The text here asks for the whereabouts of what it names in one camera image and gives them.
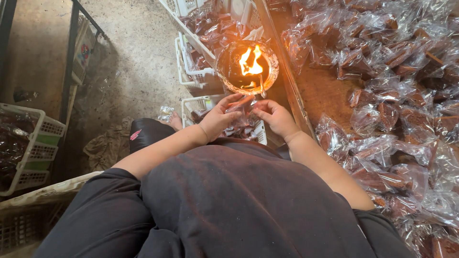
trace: hand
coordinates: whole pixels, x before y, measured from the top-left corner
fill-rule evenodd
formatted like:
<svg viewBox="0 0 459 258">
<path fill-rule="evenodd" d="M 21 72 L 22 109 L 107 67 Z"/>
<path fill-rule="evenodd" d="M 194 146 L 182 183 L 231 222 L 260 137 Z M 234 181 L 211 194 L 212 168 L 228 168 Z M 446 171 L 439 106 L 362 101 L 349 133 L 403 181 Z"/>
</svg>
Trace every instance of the hand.
<svg viewBox="0 0 459 258">
<path fill-rule="evenodd" d="M 199 126 L 201 126 L 204 133 L 206 133 L 209 142 L 215 141 L 223 130 L 230 126 L 233 120 L 242 115 L 240 111 L 225 114 L 225 110 L 228 109 L 230 103 L 238 101 L 241 97 L 242 94 L 237 93 L 220 100 L 220 102 L 213 107 L 209 114 L 199 123 Z"/>
<path fill-rule="evenodd" d="M 253 107 L 253 113 L 267 122 L 271 130 L 284 138 L 286 143 L 291 141 L 295 134 L 301 132 L 301 129 L 295 124 L 293 117 L 285 107 L 275 101 L 258 101 Z"/>
</svg>

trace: left hand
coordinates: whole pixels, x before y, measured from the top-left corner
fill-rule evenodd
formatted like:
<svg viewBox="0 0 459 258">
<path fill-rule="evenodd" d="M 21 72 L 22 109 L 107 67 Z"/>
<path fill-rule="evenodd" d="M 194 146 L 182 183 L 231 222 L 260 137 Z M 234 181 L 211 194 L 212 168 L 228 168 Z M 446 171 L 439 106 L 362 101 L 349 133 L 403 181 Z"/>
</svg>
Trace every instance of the left hand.
<svg viewBox="0 0 459 258">
<path fill-rule="evenodd" d="M 225 114 L 225 110 L 228 109 L 230 103 L 238 101 L 242 96 L 241 93 L 236 93 L 220 100 L 220 102 L 213 107 L 209 114 L 199 123 L 199 126 L 204 130 L 204 133 L 206 133 L 209 142 L 215 141 L 223 130 L 230 126 L 233 120 L 242 115 L 240 111 Z"/>
</svg>

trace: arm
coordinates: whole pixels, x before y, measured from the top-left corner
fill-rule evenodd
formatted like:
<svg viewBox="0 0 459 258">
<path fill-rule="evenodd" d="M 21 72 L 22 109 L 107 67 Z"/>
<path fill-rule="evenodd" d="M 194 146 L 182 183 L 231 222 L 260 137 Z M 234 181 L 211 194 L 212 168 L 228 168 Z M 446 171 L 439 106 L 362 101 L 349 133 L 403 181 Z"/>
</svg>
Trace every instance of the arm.
<svg viewBox="0 0 459 258">
<path fill-rule="evenodd" d="M 272 100 L 255 104 L 253 111 L 287 143 L 292 161 L 314 171 L 335 192 L 344 196 L 353 209 L 371 210 L 375 206 L 367 193 L 338 163 L 295 124 L 290 113 Z"/>
<path fill-rule="evenodd" d="M 166 159 L 214 141 L 233 120 L 242 115 L 241 112 L 225 114 L 228 105 L 241 97 L 242 94 L 233 94 L 222 99 L 201 123 L 186 127 L 166 139 L 132 153 L 113 168 L 122 168 L 141 179 Z"/>
</svg>

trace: forearm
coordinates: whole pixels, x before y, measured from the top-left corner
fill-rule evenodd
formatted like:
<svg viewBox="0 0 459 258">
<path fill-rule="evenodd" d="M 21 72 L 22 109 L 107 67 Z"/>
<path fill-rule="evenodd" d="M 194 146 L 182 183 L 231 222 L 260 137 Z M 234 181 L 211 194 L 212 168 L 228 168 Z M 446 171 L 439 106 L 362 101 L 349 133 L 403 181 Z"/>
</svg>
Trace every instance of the forearm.
<svg viewBox="0 0 459 258">
<path fill-rule="evenodd" d="M 314 171 L 334 191 L 346 198 L 353 209 L 375 208 L 367 193 L 338 163 L 336 163 L 306 133 L 298 132 L 288 144 L 292 161 L 301 163 Z"/>
<path fill-rule="evenodd" d="M 113 168 L 125 169 L 140 179 L 166 159 L 206 144 L 206 133 L 199 125 L 192 125 L 132 153 L 116 163 Z"/>
</svg>

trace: burning bowl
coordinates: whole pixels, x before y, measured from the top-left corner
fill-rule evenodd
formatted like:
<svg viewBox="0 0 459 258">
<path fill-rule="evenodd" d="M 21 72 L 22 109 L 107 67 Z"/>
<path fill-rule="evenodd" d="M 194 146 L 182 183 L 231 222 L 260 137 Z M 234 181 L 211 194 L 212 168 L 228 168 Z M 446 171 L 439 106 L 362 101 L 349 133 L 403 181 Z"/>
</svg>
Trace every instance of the burning bowl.
<svg viewBox="0 0 459 258">
<path fill-rule="evenodd" d="M 239 40 L 230 43 L 217 59 L 217 74 L 229 90 L 244 95 L 267 91 L 279 75 L 279 60 L 265 43 Z"/>
</svg>

